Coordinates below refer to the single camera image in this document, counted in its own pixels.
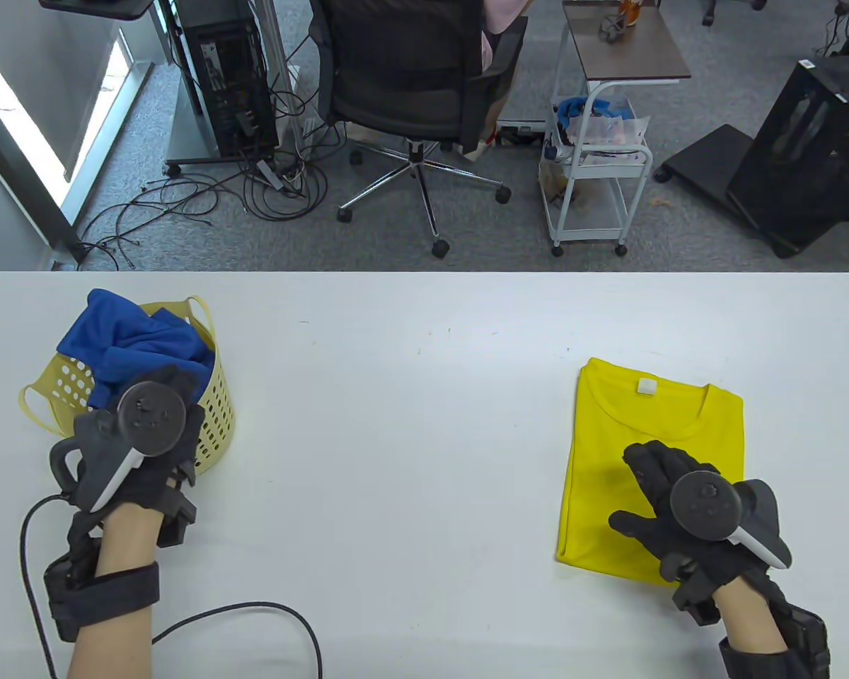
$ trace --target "yellow t-shirt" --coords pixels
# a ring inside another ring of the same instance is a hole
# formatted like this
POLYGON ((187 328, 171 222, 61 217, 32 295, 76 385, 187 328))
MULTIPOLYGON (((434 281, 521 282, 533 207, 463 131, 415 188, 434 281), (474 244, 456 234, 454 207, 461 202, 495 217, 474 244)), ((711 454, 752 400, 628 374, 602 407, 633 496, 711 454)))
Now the yellow t-shirt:
POLYGON ((654 439, 712 463, 730 482, 744 478, 741 398, 713 385, 691 387, 590 359, 579 375, 576 430, 560 517, 560 562, 665 584, 658 572, 660 562, 637 540, 608 524, 616 510, 654 516, 623 462, 626 446, 654 439), (653 395, 639 393, 639 388, 654 387, 653 395))

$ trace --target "black box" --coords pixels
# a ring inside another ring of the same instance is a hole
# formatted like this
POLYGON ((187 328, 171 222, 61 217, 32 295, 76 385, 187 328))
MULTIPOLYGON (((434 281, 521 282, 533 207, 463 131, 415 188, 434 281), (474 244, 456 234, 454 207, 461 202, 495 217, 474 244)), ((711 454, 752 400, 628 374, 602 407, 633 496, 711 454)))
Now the black box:
POLYGON ((277 145, 276 112, 248 2, 181 0, 176 9, 220 155, 267 155, 277 145))
POLYGON ((726 193, 780 256, 849 221, 849 56, 796 65, 726 193))

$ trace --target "wrist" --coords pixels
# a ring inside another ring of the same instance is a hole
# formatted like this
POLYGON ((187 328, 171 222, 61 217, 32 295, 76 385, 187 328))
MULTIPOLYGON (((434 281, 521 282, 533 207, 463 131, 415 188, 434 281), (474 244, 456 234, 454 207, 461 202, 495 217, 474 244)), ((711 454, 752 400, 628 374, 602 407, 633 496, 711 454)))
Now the wrist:
POLYGON ((163 514, 137 504, 121 504, 104 521, 95 576, 149 566, 155 562, 163 514))
POLYGON ((751 654, 786 652, 786 641, 774 621, 767 598, 742 576, 715 591, 713 600, 734 650, 751 654))

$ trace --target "forearm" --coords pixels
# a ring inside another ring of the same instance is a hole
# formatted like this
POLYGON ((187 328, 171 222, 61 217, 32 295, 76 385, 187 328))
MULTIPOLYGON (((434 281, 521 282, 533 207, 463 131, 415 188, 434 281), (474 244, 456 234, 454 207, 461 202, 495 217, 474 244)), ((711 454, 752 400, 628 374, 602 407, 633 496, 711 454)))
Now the forearm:
MULTIPOLYGON (((95 576, 149 566, 155 562, 163 514, 134 504, 108 517, 95 576)), ((151 608, 82 627, 69 666, 69 679, 149 679, 151 608)))
POLYGON ((779 654, 786 642, 770 613, 767 599, 742 578, 722 586, 713 595, 720 609, 729 646, 741 653, 779 654))

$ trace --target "yellow basket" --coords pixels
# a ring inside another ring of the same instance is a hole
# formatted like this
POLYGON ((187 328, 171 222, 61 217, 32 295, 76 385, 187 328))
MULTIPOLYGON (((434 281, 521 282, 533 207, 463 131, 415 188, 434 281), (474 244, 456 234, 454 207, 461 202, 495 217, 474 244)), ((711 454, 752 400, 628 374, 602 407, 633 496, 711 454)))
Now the yellow basket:
MULTIPOLYGON (((211 372, 211 381, 208 382, 207 389, 198 401, 198 405, 204 408, 204 424, 195 455, 195 472, 204 473, 214 466, 230 447, 236 424, 230 392, 226 388, 226 376, 220 360, 220 350, 217 349, 211 310, 199 297, 189 297, 184 301, 142 304, 141 308, 149 315, 158 311, 159 308, 166 308, 167 311, 194 327, 204 343, 214 350, 214 371, 211 372), (206 327, 192 314, 192 301, 204 311, 204 316, 207 317, 206 327)), ((72 421, 75 416, 89 410, 87 404, 92 389, 94 389, 94 375, 91 374, 91 369, 81 360, 57 354, 50 360, 50 364, 37 382, 27 385, 20 391, 19 407, 37 426, 67 439, 72 436, 72 421), (55 424, 42 422, 31 411, 26 400, 29 389, 46 399, 55 424)))

